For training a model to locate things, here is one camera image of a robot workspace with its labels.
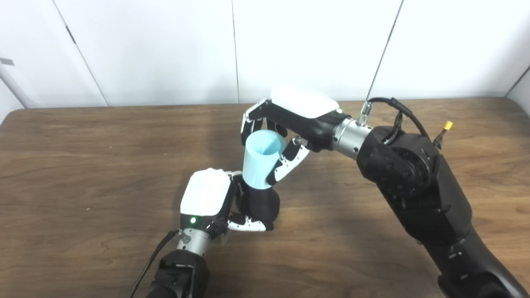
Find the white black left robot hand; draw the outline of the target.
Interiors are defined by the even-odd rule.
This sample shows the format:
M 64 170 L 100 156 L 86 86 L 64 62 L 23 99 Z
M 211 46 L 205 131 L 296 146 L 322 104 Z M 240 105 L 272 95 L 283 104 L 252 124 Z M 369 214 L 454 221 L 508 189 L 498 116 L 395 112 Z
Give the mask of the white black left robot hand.
M 180 204 L 180 229 L 205 232 L 211 240 L 232 231 L 269 232 L 275 226 L 279 197 L 272 188 L 256 189 L 241 171 L 207 168 L 188 181 Z

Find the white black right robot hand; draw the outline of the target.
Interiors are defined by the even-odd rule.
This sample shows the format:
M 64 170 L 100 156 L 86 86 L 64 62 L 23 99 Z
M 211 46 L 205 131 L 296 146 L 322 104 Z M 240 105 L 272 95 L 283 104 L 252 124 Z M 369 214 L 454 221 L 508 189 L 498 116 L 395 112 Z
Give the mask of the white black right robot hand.
M 263 123 L 280 137 L 276 160 L 264 171 L 265 188 L 272 187 L 297 167 L 311 152 L 332 151 L 339 124 L 348 117 L 328 96 L 300 87 L 282 85 L 271 96 L 242 115 L 241 142 L 261 129 Z

